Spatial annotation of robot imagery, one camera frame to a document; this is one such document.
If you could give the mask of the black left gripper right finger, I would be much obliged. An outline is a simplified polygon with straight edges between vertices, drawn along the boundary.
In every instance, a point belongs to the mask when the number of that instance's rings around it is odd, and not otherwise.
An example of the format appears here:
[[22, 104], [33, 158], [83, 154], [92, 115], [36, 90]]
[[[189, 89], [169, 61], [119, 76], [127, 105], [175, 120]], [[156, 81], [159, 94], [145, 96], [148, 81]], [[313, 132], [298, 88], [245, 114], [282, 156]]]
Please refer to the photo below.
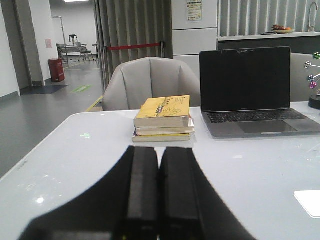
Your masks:
[[254, 239], [212, 187], [191, 148], [166, 148], [159, 191], [162, 240]]

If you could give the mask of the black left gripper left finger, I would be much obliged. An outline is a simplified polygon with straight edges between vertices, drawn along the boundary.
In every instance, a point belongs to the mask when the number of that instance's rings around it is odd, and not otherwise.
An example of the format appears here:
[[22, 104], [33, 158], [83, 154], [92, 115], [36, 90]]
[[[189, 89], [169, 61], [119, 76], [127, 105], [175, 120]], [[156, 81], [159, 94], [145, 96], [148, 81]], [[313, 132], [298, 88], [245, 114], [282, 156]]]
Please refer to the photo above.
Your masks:
[[158, 237], [158, 158], [129, 146], [88, 190], [33, 219], [21, 240], [155, 240]]

